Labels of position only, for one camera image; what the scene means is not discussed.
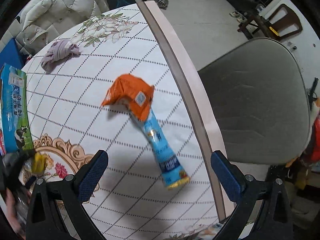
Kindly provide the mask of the open cardboard box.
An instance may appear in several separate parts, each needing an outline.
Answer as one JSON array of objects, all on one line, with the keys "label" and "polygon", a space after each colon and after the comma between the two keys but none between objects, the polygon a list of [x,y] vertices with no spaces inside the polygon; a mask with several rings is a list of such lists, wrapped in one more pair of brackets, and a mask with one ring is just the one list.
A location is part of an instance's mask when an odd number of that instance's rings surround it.
[{"label": "open cardboard box", "polygon": [[34,150],[27,113],[26,73],[7,63],[1,71],[1,123],[5,151]]}]

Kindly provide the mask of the light blue tube packet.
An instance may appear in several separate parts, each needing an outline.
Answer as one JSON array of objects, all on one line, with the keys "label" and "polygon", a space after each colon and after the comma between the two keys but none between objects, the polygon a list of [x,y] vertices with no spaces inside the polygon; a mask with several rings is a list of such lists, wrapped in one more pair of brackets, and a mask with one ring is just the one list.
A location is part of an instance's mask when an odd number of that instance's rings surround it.
[{"label": "light blue tube packet", "polygon": [[170,190],[189,183],[190,177],[170,147],[153,110],[149,110],[145,121],[136,117],[135,121],[152,147],[164,186]]}]

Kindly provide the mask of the orange snack packet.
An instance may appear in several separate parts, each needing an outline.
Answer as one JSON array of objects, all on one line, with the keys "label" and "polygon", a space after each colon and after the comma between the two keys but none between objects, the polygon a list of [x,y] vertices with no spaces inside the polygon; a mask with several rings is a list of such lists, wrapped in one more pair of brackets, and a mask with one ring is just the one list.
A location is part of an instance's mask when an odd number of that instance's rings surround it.
[{"label": "orange snack packet", "polygon": [[145,121],[151,109],[154,90],[154,85],[147,84],[140,77],[123,74],[107,90],[101,106],[125,105],[139,121]]}]

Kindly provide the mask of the purple crumpled cloth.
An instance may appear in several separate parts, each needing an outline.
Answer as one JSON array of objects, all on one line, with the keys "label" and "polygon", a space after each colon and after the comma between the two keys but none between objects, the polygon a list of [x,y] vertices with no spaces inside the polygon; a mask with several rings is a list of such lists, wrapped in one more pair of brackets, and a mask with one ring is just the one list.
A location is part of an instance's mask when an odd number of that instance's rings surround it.
[{"label": "purple crumpled cloth", "polygon": [[71,42],[71,40],[58,40],[55,41],[48,49],[41,60],[41,67],[45,73],[51,73],[61,61],[69,56],[79,56],[80,48],[78,45]]}]

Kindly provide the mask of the floral white tablecloth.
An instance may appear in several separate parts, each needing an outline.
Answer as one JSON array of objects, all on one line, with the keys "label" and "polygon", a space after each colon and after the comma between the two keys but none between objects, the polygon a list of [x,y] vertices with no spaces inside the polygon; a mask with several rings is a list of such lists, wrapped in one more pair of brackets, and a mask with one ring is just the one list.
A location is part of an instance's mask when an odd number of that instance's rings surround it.
[{"label": "floral white tablecloth", "polygon": [[[49,156],[44,176],[75,173],[100,149],[109,164],[84,204],[106,239],[180,238],[225,219],[234,204],[210,166],[224,150],[208,96],[188,53],[153,1],[109,11],[62,35],[81,55],[46,74],[47,49],[24,67],[27,110],[35,148]],[[123,105],[102,106],[121,74],[155,87],[152,109],[191,181],[167,190],[151,146]]]}]

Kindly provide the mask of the white puffer jacket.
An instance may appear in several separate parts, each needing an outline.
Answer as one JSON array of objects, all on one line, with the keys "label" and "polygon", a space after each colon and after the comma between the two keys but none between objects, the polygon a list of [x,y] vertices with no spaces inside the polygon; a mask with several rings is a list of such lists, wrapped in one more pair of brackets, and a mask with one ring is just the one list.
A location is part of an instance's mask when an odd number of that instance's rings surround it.
[{"label": "white puffer jacket", "polygon": [[106,11],[104,0],[31,0],[20,15],[22,41],[37,53],[68,29]]}]

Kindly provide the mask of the dark wooden chair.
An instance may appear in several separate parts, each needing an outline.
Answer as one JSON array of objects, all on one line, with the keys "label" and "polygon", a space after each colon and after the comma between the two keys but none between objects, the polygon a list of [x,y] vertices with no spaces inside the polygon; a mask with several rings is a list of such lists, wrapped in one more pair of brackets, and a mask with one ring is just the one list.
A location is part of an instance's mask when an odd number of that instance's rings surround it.
[{"label": "dark wooden chair", "polygon": [[[285,15],[272,23],[271,21],[280,11],[284,11]],[[295,26],[297,29],[284,35],[280,35],[281,31],[292,26]],[[259,30],[262,31],[264,36],[267,38],[282,41],[291,36],[300,34],[303,31],[303,26],[298,15],[291,8],[285,4],[281,4],[269,16],[269,18],[264,18],[258,14],[250,14],[248,19],[239,25],[239,29],[237,31],[244,33],[248,39],[252,39],[253,35]]]}]

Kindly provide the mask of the yellow-rimmed silver scrubber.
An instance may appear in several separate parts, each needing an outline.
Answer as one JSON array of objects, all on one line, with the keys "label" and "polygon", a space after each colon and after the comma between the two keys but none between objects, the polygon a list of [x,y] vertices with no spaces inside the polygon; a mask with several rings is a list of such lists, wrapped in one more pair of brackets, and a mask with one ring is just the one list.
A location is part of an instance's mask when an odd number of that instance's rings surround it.
[{"label": "yellow-rimmed silver scrubber", "polygon": [[31,188],[31,185],[37,180],[37,178],[43,176],[46,168],[46,160],[47,157],[44,154],[36,152],[33,157],[24,163],[24,171],[30,175],[28,180],[25,182],[25,187],[27,189]]}]

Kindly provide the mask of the small chrome dumbbell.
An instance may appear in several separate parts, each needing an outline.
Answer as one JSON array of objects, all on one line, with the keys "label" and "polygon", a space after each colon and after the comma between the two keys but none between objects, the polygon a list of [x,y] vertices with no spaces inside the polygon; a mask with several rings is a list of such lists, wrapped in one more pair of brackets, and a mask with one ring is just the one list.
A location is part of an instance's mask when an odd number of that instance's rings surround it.
[{"label": "small chrome dumbbell", "polygon": [[169,1],[168,0],[154,0],[158,7],[161,9],[167,9]]}]

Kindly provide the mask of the blue folded mat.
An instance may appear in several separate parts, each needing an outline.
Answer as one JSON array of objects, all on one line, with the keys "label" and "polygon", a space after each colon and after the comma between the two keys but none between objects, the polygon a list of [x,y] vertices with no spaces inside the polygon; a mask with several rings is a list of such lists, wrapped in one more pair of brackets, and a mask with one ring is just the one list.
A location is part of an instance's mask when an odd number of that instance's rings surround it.
[{"label": "blue folded mat", "polygon": [[4,49],[0,53],[0,64],[1,67],[4,64],[9,64],[17,69],[22,69],[24,66],[21,53],[18,49],[16,40],[12,38]]}]

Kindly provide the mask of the grey seat chair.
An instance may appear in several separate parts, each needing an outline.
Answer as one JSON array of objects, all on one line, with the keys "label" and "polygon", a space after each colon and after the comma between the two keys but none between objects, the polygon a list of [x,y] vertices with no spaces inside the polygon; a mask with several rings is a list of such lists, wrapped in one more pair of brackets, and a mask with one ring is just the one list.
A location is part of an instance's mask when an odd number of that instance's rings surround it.
[{"label": "grey seat chair", "polygon": [[281,43],[254,38],[199,71],[230,161],[281,165],[310,139],[299,66]]}]

